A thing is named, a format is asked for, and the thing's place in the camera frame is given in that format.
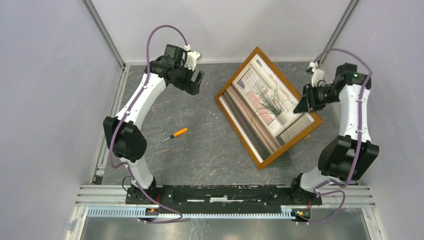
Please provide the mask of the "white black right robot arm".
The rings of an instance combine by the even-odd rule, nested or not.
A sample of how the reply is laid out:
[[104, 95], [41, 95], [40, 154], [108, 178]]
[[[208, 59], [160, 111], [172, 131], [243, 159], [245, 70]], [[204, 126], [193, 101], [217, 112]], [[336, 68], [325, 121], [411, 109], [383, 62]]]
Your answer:
[[300, 174], [298, 185], [289, 189], [293, 203], [302, 204], [309, 193], [328, 184], [345, 188], [358, 181], [377, 158], [380, 148], [372, 143], [368, 130], [370, 91], [370, 76], [351, 70], [338, 73], [331, 84], [304, 86], [294, 113], [312, 113], [339, 102], [341, 115], [338, 135], [322, 150], [317, 167]]

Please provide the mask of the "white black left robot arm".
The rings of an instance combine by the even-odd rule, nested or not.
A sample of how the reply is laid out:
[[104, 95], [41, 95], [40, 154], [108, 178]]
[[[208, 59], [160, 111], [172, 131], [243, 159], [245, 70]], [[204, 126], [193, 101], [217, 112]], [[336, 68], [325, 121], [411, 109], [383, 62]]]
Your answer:
[[192, 96], [200, 92], [204, 77], [196, 66], [202, 54], [190, 46], [178, 47], [168, 44], [164, 54], [152, 60], [145, 68], [141, 82], [124, 107], [115, 115], [103, 120], [103, 130], [109, 149], [109, 159], [117, 157], [120, 163], [113, 168], [125, 166], [132, 185], [139, 188], [138, 197], [145, 204], [153, 203], [157, 190], [152, 187], [155, 178], [150, 173], [144, 157], [147, 140], [141, 132], [143, 121], [158, 96], [173, 85]]

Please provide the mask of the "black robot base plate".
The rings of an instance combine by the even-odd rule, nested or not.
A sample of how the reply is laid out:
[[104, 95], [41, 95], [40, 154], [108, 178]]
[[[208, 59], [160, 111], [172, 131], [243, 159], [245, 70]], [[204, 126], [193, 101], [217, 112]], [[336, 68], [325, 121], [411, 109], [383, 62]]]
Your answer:
[[149, 198], [182, 214], [276, 214], [281, 206], [320, 206], [315, 193], [287, 185], [162, 185], [145, 196], [135, 186], [127, 189], [126, 204], [146, 205]]

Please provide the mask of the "wooden picture frame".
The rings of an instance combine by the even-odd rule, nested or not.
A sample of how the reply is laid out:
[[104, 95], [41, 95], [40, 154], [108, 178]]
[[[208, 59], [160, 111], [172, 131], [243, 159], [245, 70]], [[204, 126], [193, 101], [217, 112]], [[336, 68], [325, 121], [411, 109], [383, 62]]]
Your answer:
[[324, 122], [316, 112], [294, 112], [301, 94], [259, 47], [214, 99], [259, 170]]

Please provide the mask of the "orange handled screwdriver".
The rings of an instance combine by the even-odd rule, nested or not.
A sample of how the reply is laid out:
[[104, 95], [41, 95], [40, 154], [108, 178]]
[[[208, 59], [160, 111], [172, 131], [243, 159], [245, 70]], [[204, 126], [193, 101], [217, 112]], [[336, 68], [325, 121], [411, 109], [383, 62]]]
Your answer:
[[188, 128], [187, 128], [187, 127], [183, 128], [183, 129], [180, 129], [180, 130], [178, 130], [178, 131], [174, 132], [174, 133], [173, 133], [172, 135], [170, 135], [168, 138], [166, 138], [166, 139], [162, 140], [161, 142], [163, 143], [163, 142], [165, 142], [165, 141], [167, 141], [167, 140], [170, 140], [170, 139], [176, 138], [176, 137], [178, 137], [178, 136], [180, 136], [180, 135], [182, 135], [182, 134], [186, 133], [187, 131], [188, 131]]

